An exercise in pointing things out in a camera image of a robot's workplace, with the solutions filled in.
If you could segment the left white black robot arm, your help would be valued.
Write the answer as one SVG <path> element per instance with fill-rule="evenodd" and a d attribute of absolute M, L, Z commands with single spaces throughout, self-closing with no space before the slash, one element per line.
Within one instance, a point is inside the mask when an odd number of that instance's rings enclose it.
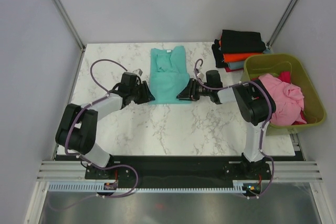
<path fill-rule="evenodd" d="M 55 141 L 65 151 L 74 151 L 76 156 L 96 166 L 103 178 L 111 178 L 115 173 L 115 165 L 109 162 L 111 155 L 96 143 L 98 121 L 132 102 L 144 104 L 154 100 L 146 81 L 135 73 L 125 72 L 103 97 L 85 105 L 68 104 Z"/>

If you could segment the teal t shirt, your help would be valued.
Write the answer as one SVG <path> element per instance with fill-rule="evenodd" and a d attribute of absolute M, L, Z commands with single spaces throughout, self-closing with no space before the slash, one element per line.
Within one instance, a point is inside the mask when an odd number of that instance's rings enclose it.
<path fill-rule="evenodd" d="M 172 50 L 151 50 L 149 88 L 157 104 L 190 104 L 191 101 L 179 100 L 177 96 L 186 88 L 190 75 L 186 67 L 186 52 L 183 46 Z"/>

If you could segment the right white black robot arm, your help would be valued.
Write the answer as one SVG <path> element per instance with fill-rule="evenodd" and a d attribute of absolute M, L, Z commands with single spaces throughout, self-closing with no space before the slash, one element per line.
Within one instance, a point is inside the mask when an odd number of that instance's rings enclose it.
<path fill-rule="evenodd" d="M 206 72 L 206 82 L 202 82 L 199 75 L 196 70 L 196 78 L 191 78 L 176 98 L 198 101 L 200 97 L 209 97 L 215 104 L 237 103 L 240 114 L 247 123 L 240 172 L 245 178 L 254 178 L 259 173 L 258 165 L 268 157 L 263 151 L 262 142 L 270 119 L 276 111 L 275 101 L 259 79 L 224 87 L 217 70 Z"/>

